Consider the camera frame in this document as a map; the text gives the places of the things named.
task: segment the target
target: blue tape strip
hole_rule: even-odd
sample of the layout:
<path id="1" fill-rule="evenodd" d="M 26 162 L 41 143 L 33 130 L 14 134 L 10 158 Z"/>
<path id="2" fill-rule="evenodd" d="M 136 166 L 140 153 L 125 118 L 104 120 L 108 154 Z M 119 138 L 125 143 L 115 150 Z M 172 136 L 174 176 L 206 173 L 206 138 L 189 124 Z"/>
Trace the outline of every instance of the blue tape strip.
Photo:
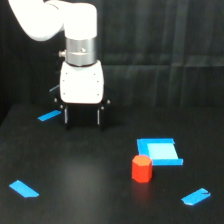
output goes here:
<path id="1" fill-rule="evenodd" d="M 153 166 L 182 166 L 184 163 L 183 159 L 153 159 Z"/>
<path id="2" fill-rule="evenodd" d="M 137 139 L 139 155 L 146 155 L 149 157 L 149 150 L 147 144 L 142 143 L 141 139 Z"/>
<path id="3" fill-rule="evenodd" d="M 18 192 L 19 194 L 21 194 L 24 198 L 37 197 L 39 195 L 36 191 L 29 188 L 27 185 L 25 185 L 24 183 L 22 183 L 19 180 L 10 184 L 9 187 L 11 187 L 13 190 Z"/>
<path id="4" fill-rule="evenodd" d="M 175 144 L 173 138 L 143 138 L 140 139 L 143 143 L 171 143 Z"/>
<path id="5" fill-rule="evenodd" d="M 48 120 L 48 119 L 50 119 L 52 117 L 55 117 L 55 116 L 57 116 L 59 114 L 61 114 L 61 111 L 55 110 L 55 111 L 52 111 L 52 112 L 50 112 L 48 114 L 45 114 L 45 115 L 43 115 L 41 117 L 38 117 L 38 119 L 41 120 L 41 121 L 46 121 L 46 120 Z"/>
<path id="6" fill-rule="evenodd" d="M 205 190 L 204 188 L 201 188 L 194 193 L 182 198 L 181 200 L 184 202 L 186 205 L 195 205 L 198 202 L 210 197 L 210 193 Z"/>

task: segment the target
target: blue square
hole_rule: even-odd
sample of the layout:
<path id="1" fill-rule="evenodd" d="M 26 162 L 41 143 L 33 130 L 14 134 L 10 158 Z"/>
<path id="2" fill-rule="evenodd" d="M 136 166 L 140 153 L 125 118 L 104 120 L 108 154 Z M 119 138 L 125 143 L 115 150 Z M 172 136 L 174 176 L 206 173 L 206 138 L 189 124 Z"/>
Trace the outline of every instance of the blue square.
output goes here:
<path id="1" fill-rule="evenodd" d="M 153 159 L 178 159 L 173 144 L 170 143 L 150 143 L 148 144 L 149 157 Z"/>

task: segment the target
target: blue paper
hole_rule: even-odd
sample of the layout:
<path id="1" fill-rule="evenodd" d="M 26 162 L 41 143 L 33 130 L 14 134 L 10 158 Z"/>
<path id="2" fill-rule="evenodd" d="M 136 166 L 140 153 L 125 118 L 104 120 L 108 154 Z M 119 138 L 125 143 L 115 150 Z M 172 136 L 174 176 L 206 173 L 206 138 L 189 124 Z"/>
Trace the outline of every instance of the blue paper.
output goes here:
<path id="1" fill-rule="evenodd" d="M 48 114 L 45 114 L 45 115 L 43 115 L 41 117 L 38 117 L 38 119 L 41 120 L 41 121 L 46 121 L 46 120 L 48 120 L 48 119 L 50 119 L 52 117 L 55 117 L 55 116 L 57 116 L 59 114 L 61 114 L 61 111 L 55 110 L 55 111 L 52 111 L 52 112 L 50 112 Z"/>
<path id="2" fill-rule="evenodd" d="M 184 202 L 186 205 L 195 205 L 198 202 L 210 197 L 210 193 L 205 190 L 204 188 L 201 188 L 194 193 L 182 198 L 181 200 Z"/>
<path id="3" fill-rule="evenodd" d="M 9 185 L 13 190 L 21 194 L 24 198 L 37 197 L 39 194 L 33 189 L 29 188 L 27 185 L 17 180 L 11 185 Z"/>
<path id="4" fill-rule="evenodd" d="M 174 144 L 173 138 L 143 138 L 140 139 L 143 143 L 149 144 L 149 143 L 171 143 Z"/>
<path id="5" fill-rule="evenodd" d="M 181 166 L 183 165 L 183 159 L 153 159 L 153 166 Z"/>
<path id="6" fill-rule="evenodd" d="M 153 166 L 181 166 L 183 159 L 178 159 L 172 138 L 138 139 L 139 155 L 152 159 Z"/>
<path id="7" fill-rule="evenodd" d="M 154 159 L 178 159 L 173 144 L 170 143 L 150 143 L 148 144 L 149 157 Z"/>

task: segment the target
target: blue tape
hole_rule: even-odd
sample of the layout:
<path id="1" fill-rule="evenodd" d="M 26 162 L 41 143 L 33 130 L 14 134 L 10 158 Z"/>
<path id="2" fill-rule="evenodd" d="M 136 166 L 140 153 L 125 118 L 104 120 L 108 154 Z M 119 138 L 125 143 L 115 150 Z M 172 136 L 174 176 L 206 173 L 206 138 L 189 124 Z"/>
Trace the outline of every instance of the blue tape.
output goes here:
<path id="1" fill-rule="evenodd" d="M 21 194 L 24 198 L 37 197 L 39 195 L 36 191 L 29 188 L 27 185 L 25 185 L 19 180 L 10 184 L 9 187 L 11 187 L 14 191 L 18 192 L 19 194 Z"/>
<path id="2" fill-rule="evenodd" d="M 182 166 L 184 163 L 183 159 L 153 159 L 153 166 Z"/>
<path id="3" fill-rule="evenodd" d="M 57 116 L 59 114 L 61 114 L 61 111 L 55 110 L 55 111 L 52 111 L 52 112 L 50 112 L 48 114 L 45 114 L 45 115 L 43 115 L 41 117 L 38 117 L 38 119 L 41 120 L 41 121 L 46 121 L 46 120 L 48 120 L 48 119 L 50 119 L 52 117 L 55 117 L 55 116 Z"/>
<path id="4" fill-rule="evenodd" d="M 146 155 L 149 157 L 149 150 L 147 144 L 142 143 L 141 139 L 137 139 L 139 155 Z"/>
<path id="5" fill-rule="evenodd" d="M 171 143 L 175 144 L 173 138 L 143 138 L 140 139 L 143 143 L 149 144 L 149 143 Z"/>
<path id="6" fill-rule="evenodd" d="M 184 202 L 186 205 L 195 205 L 198 202 L 210 197 L 210 193 L 205 190 L 204 188 L 201 188 L 194 193 L 182 198 L 181 200 Z"/>

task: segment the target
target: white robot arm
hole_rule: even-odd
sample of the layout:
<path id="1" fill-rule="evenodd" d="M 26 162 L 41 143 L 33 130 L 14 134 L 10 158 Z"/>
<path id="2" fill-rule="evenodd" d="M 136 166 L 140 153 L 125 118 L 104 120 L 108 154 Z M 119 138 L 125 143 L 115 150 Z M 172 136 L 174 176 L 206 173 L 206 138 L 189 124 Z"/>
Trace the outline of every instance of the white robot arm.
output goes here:
<path id="1" fill-rule="evenodd" d="M 9 0 L 25 33 L 46 41 L 65 32 L 66 50 L 60 75 L 60 97 L 64 103 L 99 104 L 103 100 L 104 77 L 96 56 L 97 10 L 88 3 L 60 0 Z"/>
<path id="2" fill-rule="evenodd" d="M 52 38 L 63 27 L 63 18 L 53 5 L 43 0 L 9 0 L 24 32 L 36 41 Z"/>

